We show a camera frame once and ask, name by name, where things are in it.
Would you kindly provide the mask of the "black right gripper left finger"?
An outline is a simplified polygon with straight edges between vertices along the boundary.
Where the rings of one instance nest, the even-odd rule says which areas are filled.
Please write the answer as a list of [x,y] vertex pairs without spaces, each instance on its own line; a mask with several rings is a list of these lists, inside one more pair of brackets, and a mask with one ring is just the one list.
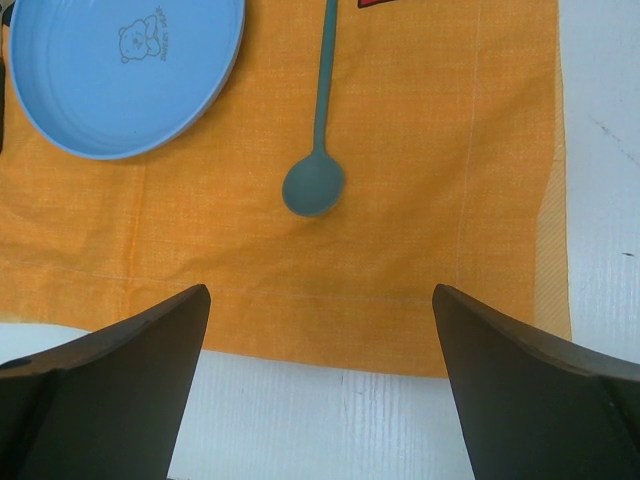
[[165,479],[210,312],[194,285],[1,366],[4,479]]

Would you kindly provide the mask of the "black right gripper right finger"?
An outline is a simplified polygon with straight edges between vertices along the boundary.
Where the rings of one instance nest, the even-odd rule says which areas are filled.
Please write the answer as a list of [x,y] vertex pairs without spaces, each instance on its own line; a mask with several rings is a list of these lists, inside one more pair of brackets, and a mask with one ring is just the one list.
[[638,478],[638,364],[448,285],[432,306],[475,478]]

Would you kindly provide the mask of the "teal plastic spoon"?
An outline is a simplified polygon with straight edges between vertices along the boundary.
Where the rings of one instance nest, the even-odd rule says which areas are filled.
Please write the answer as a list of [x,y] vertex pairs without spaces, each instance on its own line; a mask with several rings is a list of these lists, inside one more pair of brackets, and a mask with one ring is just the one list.
[[320,49],[312,150],[298,161],[285,176],[282,198],[296,215],[319,216],[334,207],[345,186],[342,166],[326,148],[330,89],[337,31],[338,2],[326,2]]

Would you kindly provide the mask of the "orange cartoon cloth placemat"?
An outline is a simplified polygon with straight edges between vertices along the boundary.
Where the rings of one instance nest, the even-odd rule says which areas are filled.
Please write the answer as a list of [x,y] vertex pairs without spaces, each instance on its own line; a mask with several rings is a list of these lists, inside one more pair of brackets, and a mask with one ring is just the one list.
[[97,330],[204,284],[210,350],[437,377],[437,284],[532,321],[557,3],[341,2],[327,146],[346,187],[307,219],[281,184],[311,146],[324,10],[249,2],[211,109],[129,161],[59,150],[9,95],[2,312]]

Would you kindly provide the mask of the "light blue plate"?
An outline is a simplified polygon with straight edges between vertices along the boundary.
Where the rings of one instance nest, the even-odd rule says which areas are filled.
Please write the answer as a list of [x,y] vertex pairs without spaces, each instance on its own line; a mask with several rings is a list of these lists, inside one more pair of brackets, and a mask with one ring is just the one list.
[[17,1],[9,63],[18,101],[52,144],[119,160],[181,135],[227,82],[243,1]]

